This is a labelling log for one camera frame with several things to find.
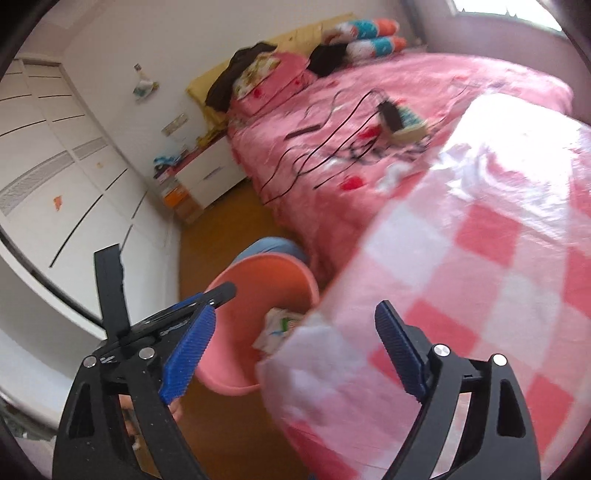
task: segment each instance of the person's hand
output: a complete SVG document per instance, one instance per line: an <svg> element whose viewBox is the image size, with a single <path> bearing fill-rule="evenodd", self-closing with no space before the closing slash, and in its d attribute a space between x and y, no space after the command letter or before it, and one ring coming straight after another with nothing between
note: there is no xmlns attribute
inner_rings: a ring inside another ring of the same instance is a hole
<svg viewBox="0 0 591 480"><path fill-rule="evenodd" d="M129 395L119 395L119 403L121 404L121 408L125 408L127 410L133 410L134 404L131 401L131 397ZM178 421L183 416L183 407L181 406L181 399L176 398L172 401L172 403L168 406L170 413L173 414L174 421L178 423ZM125 422L125 428L127 429L128 435L137 435L138 432L135 431L135 426L130 422Z"/></svg>

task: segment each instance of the pink trash bin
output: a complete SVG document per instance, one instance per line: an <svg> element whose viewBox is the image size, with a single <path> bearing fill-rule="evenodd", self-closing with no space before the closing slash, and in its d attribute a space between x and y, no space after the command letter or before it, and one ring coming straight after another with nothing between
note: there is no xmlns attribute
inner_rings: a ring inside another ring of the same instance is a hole
<svg viewBox="0 0 591 480"><path fill-rule="evenodd" d="M273 307L305 313L320 294L312 272L298 259L265 253L245 258L224 270L207 288L225 281L236 285L236 297L216 310L216 329L196 377L222 395L246 395L259 388L255 365L261 353L252 344Z"/></svg>

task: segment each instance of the bedside table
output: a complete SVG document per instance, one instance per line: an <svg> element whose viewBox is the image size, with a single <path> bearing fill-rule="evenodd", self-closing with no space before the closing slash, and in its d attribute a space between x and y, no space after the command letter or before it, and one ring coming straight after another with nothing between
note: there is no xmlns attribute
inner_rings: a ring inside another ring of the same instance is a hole
<svg viewBox="0 0 591 480"><path fill-rule="evenodd" d="M246 178L232 158L230 142L225 135L207 148L187 155L174 170L177 180L202 208Z"/></svg>

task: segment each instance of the person's leg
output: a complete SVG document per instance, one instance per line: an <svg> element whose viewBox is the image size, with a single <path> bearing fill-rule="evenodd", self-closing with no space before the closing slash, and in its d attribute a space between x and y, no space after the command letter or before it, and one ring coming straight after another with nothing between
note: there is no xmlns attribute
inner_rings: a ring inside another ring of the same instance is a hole
<svg viewBox="0 0 591 480"><path fill-rule="evenodd" d="M306 265L308 265L308 262L310 261L308 255L306 255L306 253L291 240L277 236L267 236L254 242L246 250L240 253L232 263L234 264L240 260L244 260L247 257L262 253L280 253L291 255Z"/></svg>

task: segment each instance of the pink and white checkered blanket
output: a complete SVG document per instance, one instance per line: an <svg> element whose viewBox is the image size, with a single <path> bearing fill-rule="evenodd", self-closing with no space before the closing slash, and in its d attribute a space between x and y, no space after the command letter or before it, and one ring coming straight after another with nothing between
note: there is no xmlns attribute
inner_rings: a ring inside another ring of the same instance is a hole
<svg viewBox="0 0 591 480"><path fill-rule="evenodd" d="M320 480L382 478L419 411L375 331L385 299L461 356L505 354L544 477L559 466L591 417L590 169L591 128L505 95L472 103L438 162L400 186L321 305L259 365L266 406ZM440 472L453 453L450 442Z"/></svg>

